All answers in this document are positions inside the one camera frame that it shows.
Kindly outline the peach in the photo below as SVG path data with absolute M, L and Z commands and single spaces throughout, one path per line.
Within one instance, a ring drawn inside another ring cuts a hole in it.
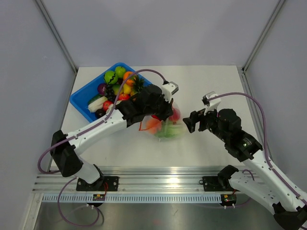
M 151 118 L 146 123 L 146 130 L 150 132 L 151 134 L 155 135 L 157 132 L 159 132 L 162 129 L 162 122 L 158 119 Z

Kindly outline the large red tomato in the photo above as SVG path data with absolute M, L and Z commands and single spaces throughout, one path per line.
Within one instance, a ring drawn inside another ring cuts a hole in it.
M 177 108 L 173 108 L 173 114 L 168 118 L 172 122 L 177 122 L 181 118 L 180 110 Z

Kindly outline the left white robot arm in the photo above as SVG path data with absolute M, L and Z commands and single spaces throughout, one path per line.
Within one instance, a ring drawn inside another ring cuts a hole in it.
M 147 116 L 167 120 L 173 115 L 173 94 L 177 91 L 178 86 L 173 82 L 165 82 L 161 87 L 150 84 L 140 93 L 112 106 L 106 115 L 94 122 L 68 134 L 61 130 L 54 133 L 50 155 L 60 174 L 77 177 L 77 191 L 106 189 L 101 170 L 82 159 L 81 154 L 100 139 L 139 123 Z

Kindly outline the green lettuce head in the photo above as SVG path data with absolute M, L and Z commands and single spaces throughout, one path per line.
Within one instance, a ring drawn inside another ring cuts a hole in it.
M 181 121 L 163 121 L 162 129 L 155 136 L 159 139 L 174 139 L 182 136 L 184 132 L 185 127 Z

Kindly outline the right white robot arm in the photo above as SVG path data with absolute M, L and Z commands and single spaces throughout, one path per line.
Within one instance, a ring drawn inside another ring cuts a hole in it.
M 242 130 L 241 118 L 232 109 L 193 111 L 183 119 L 190 133 L 208 130 L 223 143 L 227 152 L 250 168 L 265 183 L 259 185 L 248 179 L 236 167 L 228 165 L 217 174 L 220 188 L 230 188 L 243 192 L 273 214 L 275 221 L 285 230 L 299 230 L 307 226 L 307 206 L 303 199 L 306 194 L 293 193 L 283 183 L 282 173 L 277 166 L 267 160 L 262 145 L 250 134 Z

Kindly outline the clear zip top bag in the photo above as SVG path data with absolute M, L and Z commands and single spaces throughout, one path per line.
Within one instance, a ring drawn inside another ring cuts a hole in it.
M 176 103 L 173 103 L 172 111 L 173 115 L 165 121 L 158 119 L 155 115 L 146 116 L 140 122 L 139 131 L 145 132 L 159 141 L 181 138 L 186 132 L 186 127 L 179 106 Z

